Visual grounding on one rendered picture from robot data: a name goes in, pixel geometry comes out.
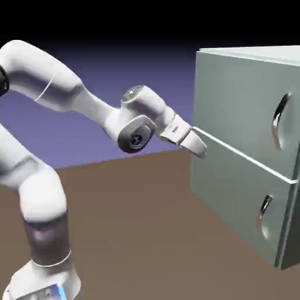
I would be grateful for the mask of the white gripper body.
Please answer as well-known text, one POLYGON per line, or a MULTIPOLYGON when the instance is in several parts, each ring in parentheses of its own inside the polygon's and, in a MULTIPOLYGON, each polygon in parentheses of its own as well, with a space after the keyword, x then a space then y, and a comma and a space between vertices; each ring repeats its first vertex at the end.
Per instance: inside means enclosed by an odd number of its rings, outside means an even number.
POLYGON ((200 158, 204 158, 206 156, 207 145, 192 129, 181 141, 180 146, 200 158))

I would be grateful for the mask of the grey-green painted cabinet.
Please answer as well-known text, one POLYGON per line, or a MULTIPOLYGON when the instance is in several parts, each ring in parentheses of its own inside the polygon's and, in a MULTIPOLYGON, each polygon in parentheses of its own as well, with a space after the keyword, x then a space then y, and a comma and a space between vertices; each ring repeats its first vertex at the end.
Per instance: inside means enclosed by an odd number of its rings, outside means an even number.
MULTIPOLYGON (((266 60, 276 63, 298 63, 300 64, 300 46, 259 46, 259 47, 224 47, 224 48, 207 48, 201 49, 198 52, 213 53, 223 56, 243 57, 251 60, 266 60)), ((232 147, 229 144, 217 139, 206 131, 200 130, 200 136, 208 137, 232 152, 242 156, 250 162, 264 168, 265 170, 280 176, 283 179, 288 179, 282 176, 277 171, 268 166, 256 161, 244 152, 232 147)), ((295 178, 291 179, 298 183, 298 187, 294 193, 294 199, 289 204, 289 212, 287 217, 286 235, 284 241, 284 250, 281 255, 279 269, 286 269, 300 264, 300 144, 299 155, 296 160, 294 169, 295 178)))

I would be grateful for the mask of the large grey-green cabinet door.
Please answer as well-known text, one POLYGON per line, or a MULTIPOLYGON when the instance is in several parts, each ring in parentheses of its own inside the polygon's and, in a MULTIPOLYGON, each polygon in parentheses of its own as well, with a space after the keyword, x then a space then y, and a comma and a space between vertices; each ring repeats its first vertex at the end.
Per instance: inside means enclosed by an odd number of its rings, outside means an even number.
POLYGON ((194 123, 247 156, 295 178, 300 144, 300 64, 198 52, 194 123), (291 97, 279 122, 282 149, 272 137, 272 118, 285 93, 291 97))

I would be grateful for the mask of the small grey-green cabinet door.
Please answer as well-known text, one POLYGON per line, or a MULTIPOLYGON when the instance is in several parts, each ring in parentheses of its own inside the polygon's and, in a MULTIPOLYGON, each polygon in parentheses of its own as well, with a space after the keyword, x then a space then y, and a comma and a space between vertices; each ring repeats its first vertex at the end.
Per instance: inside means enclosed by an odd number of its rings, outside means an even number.
POLYGON ((289 204, 298 183, 274 175, 208 137, 203 140, 206 157, 190 158, 192 192, 263 259, 279 267, 289 204), (273 196, 264 215, 268 240, 256 227, 256 215, 267 194, 273 196))

